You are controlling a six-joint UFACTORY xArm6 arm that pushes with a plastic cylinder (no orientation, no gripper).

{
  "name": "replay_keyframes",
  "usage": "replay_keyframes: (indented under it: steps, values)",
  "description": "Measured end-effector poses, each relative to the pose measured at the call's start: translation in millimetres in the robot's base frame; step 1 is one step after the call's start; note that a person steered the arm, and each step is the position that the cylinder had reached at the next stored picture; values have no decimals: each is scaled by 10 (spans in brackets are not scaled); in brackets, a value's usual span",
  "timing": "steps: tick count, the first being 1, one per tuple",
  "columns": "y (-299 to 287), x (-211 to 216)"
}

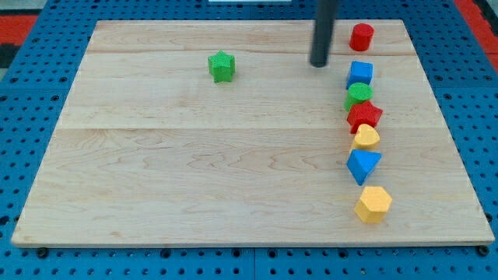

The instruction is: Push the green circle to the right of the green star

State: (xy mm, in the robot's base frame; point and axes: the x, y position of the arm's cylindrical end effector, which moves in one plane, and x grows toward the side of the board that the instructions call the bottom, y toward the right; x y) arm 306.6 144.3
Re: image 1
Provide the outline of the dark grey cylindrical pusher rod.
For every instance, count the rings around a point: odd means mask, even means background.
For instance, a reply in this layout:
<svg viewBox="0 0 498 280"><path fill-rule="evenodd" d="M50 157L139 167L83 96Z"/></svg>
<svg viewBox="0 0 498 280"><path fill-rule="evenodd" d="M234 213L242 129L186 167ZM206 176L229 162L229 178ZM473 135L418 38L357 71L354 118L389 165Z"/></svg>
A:
<svg viewBox="0 0 498 280"><path fill-rule="evenodd" d="M323 68L328 63L338 0L317 0L316 8L310 64L315 68Z"/></svg>

